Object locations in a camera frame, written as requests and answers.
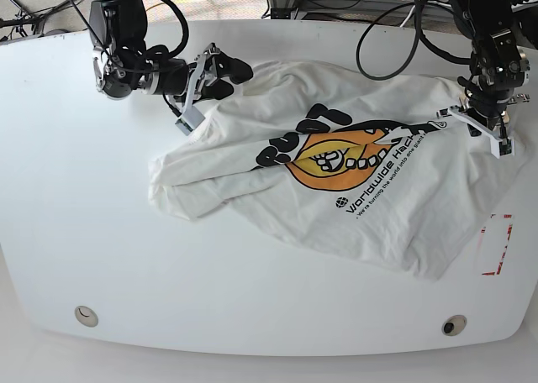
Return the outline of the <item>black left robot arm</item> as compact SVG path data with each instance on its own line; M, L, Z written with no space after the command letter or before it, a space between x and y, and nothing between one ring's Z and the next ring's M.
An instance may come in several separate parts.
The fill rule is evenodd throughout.
M530 63L512 31L514 15L509 0L448 0L460 32L472 42L471 75L460 83L462 106L450 113L470 129L490 139L492 154L514 153L508 105L514 92L529 78Z

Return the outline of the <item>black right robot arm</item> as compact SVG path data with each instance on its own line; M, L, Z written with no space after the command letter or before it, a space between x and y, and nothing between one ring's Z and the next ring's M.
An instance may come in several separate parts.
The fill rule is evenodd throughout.
M141 90L160 95L174 112L188 103L222 100L236 85L253 77L249 64L210 44L193 63L180 58L189 27L172 0L159 0L175 14L181 29L177 47L148 46L148 18L143 0L92 0L87 27L93 44L97 89L112 99Z

